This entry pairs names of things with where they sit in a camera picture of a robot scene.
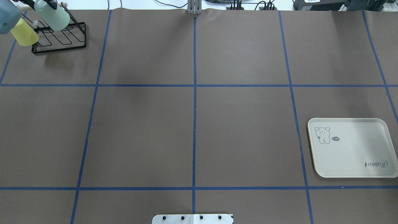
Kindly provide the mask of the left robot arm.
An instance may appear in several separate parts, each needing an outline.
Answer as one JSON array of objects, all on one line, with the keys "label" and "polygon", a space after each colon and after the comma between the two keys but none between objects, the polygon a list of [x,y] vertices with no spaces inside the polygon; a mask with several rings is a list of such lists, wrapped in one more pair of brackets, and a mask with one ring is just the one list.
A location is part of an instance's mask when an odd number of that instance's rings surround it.
[{"label": "left robot arm", "polygon": [[[0,1],[0,34],[7,34],[13,29],[19,21],[19,8],[13,2],[22,2],[28,5],[33,10],[35,9],[35,3],[39,1],[34,0],[1,0]],[[44,5],[50,6],[52,9],[58,8],[58,2],[56,0],[44,0]]]}]

